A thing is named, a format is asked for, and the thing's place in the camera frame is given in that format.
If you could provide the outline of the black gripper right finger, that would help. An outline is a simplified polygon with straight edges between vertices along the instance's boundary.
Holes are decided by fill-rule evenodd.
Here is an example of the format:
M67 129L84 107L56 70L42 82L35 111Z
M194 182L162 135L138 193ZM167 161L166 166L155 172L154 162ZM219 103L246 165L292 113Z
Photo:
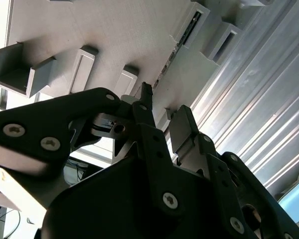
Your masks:
M219 154L181 106L169 124L188 238L299 239L299 227L234 153Z

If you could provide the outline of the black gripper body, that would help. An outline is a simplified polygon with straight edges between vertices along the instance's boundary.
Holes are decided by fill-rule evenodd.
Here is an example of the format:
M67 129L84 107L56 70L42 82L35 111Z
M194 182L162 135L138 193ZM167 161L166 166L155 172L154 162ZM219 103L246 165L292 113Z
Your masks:
M181 219L159 213L151 204L145 166L133 158L99 171L62 192L50 205L43 239L227 239L202 176L175 166Z

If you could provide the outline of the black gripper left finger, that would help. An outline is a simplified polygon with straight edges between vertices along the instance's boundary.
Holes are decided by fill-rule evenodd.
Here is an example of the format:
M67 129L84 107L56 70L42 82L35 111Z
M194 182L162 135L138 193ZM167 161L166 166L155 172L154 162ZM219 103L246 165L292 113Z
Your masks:
M174 165L151 110L152 88L143 83L133 103L95 88L0 112L0 203L45 217L72 187L63 173L70 154L107 137L114 140L111 166L131 158L142 162L152 206L164 216L182 217Z

